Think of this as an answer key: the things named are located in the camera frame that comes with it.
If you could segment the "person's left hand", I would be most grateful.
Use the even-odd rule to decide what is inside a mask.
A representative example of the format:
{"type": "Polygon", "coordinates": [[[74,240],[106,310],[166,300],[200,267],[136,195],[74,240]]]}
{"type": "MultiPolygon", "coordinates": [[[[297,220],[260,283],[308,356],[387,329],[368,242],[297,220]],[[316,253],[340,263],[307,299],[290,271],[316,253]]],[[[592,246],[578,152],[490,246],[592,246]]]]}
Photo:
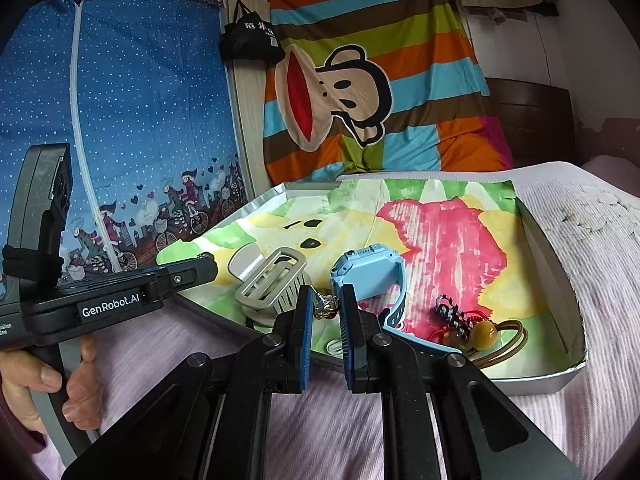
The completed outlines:
{"type": "MultiPolygon", "coordinates": [[[[96,371],[96,338],[85,335],[79,344],[80,365],[68,378],[64,418],[80,430],[97,430],[102,424],[103,387],[96,371]]],[[[30,392],[55,393],[63,387],[62,375],[24,350],[1,353],[1,390],[15,418],[29,431],[45,434],[30,392]]]]}

